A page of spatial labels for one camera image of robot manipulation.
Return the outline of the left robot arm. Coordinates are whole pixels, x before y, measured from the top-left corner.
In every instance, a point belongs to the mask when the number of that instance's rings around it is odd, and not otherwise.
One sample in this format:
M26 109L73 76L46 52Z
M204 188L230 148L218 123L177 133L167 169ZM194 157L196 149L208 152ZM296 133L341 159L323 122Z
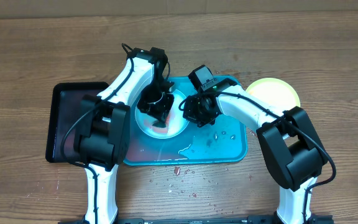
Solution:
M123 46L126 65L117 78L97 96L86 95L82 115L71 130L77 165L88 179L88 209L82 223L114 223L117 168L130 144L131 107L164 124L172 108L173 82L163 76L168 57L163 49Z

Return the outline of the green and red sponge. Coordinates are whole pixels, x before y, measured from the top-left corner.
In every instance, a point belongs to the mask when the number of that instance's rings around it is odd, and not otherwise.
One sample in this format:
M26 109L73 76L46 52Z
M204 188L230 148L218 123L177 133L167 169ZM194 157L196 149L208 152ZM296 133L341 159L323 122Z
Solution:
M168 116L165 118L165 120L160 121L160 120L156 120L152 126L156 127L156 128L167 128L168 124L169 124L169 119L170 119L171 114L168 114Z

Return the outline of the yellow green plate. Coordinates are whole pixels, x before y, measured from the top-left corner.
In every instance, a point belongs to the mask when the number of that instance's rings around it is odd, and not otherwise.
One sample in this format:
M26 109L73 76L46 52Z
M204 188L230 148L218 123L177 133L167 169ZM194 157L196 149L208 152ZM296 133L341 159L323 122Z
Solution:
M247 87L246 92L277 108L290 110L295 106L301 106L295 89L287 82L277 78L256 80Z

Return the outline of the light blue plate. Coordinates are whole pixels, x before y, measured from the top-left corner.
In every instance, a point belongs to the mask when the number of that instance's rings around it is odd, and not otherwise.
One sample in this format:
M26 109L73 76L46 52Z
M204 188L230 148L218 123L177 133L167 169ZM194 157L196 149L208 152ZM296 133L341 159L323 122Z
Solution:
M156 139L168 139L179 135L185 130L189 121L183 118L183 112L179 110L179 104L185 99L180 90L173 92L174 101L167 116L164 128L154 126L157 120L135 108L135 121L146 135Z

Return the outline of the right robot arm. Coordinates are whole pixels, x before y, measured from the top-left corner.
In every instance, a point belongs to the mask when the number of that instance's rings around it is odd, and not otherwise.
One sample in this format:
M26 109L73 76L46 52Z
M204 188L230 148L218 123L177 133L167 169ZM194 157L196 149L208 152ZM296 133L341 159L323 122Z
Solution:
M223 114L256 133L265 165L280 187L278 208L271 215L249 215L246 223L333 223L330 215L310 210L318 176L332 159L324 149L306 111L279 109L248 94L230 78L218 80L202 65L188 78L196 93L183 100L183 117L198 127L214 124Z

